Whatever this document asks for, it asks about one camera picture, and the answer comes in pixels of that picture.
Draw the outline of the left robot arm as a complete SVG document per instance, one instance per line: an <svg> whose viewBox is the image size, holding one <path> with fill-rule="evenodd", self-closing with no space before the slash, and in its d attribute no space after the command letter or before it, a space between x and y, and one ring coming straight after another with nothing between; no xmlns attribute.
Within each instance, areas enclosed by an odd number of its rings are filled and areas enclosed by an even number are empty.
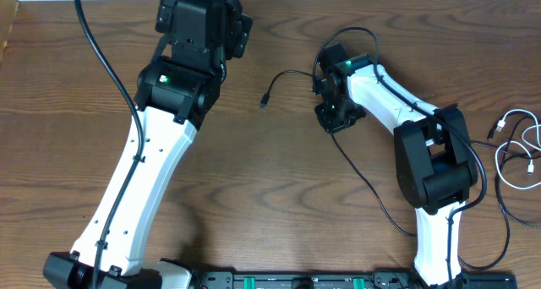
<svg viewBox="0 0 541 289"><path fill-rule="evenodd" d="M56 288L187 288L191 272L145 261L152 222L172 174L219 98L227 61L243 55L253 21L239 0L160 0L161 38L127 95L131 125L104 196L68 252L43 275Z"/></svg>

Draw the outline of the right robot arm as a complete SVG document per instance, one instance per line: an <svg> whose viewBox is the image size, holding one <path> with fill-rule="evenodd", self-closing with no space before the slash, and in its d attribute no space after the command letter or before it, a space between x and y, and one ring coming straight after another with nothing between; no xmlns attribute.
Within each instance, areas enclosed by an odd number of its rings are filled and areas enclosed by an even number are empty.
<svg viewBox="0 0 541 289"><path fill-rule="evenodd" d="M328 134L372 114L393 135L396 180L417 220L417 283L461 288L459 223L478 181L464 116L455 107L439 109L418 99L387 78L368 53L349 57L335 44L319 52L316 63L323 75L313 92L323 101L315 113Z"/></svg>

